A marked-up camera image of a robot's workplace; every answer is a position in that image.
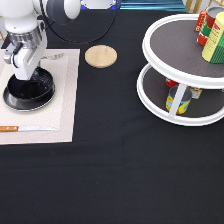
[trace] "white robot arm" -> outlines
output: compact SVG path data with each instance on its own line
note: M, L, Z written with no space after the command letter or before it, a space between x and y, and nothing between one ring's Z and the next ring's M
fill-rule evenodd
M59 24L72 22L79 14L80 0L42 0L46 16ZM11 44L4 59L11 63L15 76L29 80L47 47L45 25L37 20L41 15L40 0L1 0L0 14Z

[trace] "round wooden coaster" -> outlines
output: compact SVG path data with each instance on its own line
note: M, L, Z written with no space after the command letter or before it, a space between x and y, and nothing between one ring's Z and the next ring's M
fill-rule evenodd
M85 59L93 67L106 68L117 60L117 52L111 47L98 45L86 51Z

